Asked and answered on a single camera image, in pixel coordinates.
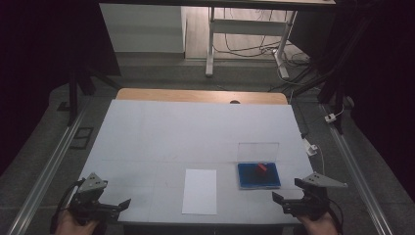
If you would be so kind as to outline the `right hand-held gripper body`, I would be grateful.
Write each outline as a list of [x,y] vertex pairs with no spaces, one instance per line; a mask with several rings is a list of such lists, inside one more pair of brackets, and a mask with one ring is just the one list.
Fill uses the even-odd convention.
[[284,199],[281,206],[283,213],[294,217],[307,216],[315,221],[329,211],[330,201],[327,193],[328,188],[347,188],[346,183],[332,179],[323,174],[313,172],[302,179],[305,186],[302,190],[301,199]]

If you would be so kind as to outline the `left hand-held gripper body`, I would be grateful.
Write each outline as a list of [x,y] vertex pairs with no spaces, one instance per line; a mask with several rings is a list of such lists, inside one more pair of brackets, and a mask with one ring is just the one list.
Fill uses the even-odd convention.
[[95,172],[83,178],[69,203],[69,212],[80,225],[90,220],[105,220],[106,211],[99,198],[107,187],[107,182]]

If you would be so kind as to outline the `blue box with clear lid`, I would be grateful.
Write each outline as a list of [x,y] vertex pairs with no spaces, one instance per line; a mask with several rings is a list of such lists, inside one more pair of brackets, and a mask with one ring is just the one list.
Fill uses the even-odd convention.
[[[241,189],[277,189],[281,186],[276,159],[278,142],[240,143],[237,170]],[[257,164],[264,164],[267,172],[256,172]]]

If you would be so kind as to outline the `person's right hand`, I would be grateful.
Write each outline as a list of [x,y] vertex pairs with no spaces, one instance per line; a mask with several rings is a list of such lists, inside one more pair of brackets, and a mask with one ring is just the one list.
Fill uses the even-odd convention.
[[334,219],[327,212],[315,221],[307,216],[299,216],[298,220],[308,235],[338,235]]

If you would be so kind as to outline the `person's left hand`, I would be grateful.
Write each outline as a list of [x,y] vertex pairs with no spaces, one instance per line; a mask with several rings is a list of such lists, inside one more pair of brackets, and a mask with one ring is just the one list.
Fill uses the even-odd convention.
[[54,235],[92,235],[99,222],[91,220],[80,225],[68,211],[63,211],[58,218]]

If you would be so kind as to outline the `white paper sheet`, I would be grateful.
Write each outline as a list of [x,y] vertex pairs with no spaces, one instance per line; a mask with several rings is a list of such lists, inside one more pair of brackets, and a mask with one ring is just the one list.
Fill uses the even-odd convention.
[[184,214],[217,214],[216,170],[187,169],[183,194]]

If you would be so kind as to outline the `white table cover board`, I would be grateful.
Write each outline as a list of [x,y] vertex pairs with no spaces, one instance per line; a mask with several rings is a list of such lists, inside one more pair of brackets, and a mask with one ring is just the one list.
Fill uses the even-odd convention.
[[[288,105],[111,102],[83,175],[107,180],[106,204],[131,200],[122,222],[164,224],[291,224],[269,190],[243,190],[240,143],[278,142],[279,194],[299,198],[296,178],[312,172]],[[182,212],[187,169],[216,170],[217,214]]]

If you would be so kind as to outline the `black metal stand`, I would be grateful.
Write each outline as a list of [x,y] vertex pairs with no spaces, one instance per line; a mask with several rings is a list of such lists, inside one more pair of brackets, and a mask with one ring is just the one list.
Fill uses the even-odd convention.
[[78,115],[77,89],[80,89],[84,95],[91,96],[95,93],[96,87],[93,84],[92,76],[97,77],[104,83],[110,85],[115,90],[120,90],[122,86],[116,83],[102,72],[88,66],[75,68],[69,74],[69,122],[71,126]]
[[334,29],[338,31],[337,38],[330,40],[334,42],[334,45],[311,65],[320,73],[316,78],[312,78],[305,85],[293,91],[293,96],[297,97],[305,91],[323,84],[322,90],[317,95],[317,101],[320,104],[326,104],[335,98],[333,124],[340,133],[343,133],[342,113],[344,111],[346,64],[350,62],[351,54],[371,21],[371,16],[350,17],[343,21],[343,31],[336,24]]

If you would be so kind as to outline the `dark curtain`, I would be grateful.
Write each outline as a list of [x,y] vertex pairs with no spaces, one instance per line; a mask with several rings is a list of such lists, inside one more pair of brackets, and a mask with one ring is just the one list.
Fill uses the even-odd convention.
[[0,175],[74,74],[119,75],[100,0],[0,0]]
[[351,117],[415,201],[415,0],[336,0],[338,11],[298,12],[290,40],[312,63],[334,45],[338,24],[371,16],[346,64]]

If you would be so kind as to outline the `white cabinet panel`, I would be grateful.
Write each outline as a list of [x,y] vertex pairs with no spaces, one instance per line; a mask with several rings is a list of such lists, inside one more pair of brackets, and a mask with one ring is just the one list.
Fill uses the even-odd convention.
[[101,3],[100,8],[116,52],[185,52],[182,7]]

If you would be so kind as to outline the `aluminium rail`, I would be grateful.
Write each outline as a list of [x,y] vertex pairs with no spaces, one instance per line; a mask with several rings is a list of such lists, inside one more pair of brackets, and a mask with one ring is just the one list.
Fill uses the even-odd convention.
[[352,179],[353,186],[359,194],[358,204],[360,205],[360,211],[363,215],[370,217],[378,235],[393,235],[392,227],[386,218],[381,204],[364,176],[363,170],[351,150],[346,137],[338,131],[333,121],[324,121],[324,123],[330,129],[333,139],[342,155],[348,175]]
[[82,100],[78,116],[74,119],[73,123],[65,129],[57,147],[36,179],[6,235],[24,235],[26,232],[69,148],[69,144],[73,139],[76,130],[85,116],[86,110],[90,106],[90,103],[90,97],[86,97]]

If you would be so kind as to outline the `black rectangular floor frame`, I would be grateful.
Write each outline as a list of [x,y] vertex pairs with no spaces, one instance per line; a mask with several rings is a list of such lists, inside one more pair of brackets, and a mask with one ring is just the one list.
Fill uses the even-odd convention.
[[75,150],[85,150],[91,140],[93,127],[79,127],[70,143],[70,148]]

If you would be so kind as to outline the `white desk frame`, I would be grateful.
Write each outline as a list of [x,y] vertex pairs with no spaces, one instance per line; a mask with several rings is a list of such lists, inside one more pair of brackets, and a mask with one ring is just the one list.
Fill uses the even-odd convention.
[[213,38],[216,33],[280,36],[281,41],[277,49],[272,50],[272,55],[277,64],[278,72],[282,78],[288,78],[289,74],[283,62],[283,53],[287,44],[297,11],[292,11],[284,22],[261,22],[243,20],[225,20],[215,18],[215,9],[209,7],[208,14],[208,45],[206,77],[213,75]]

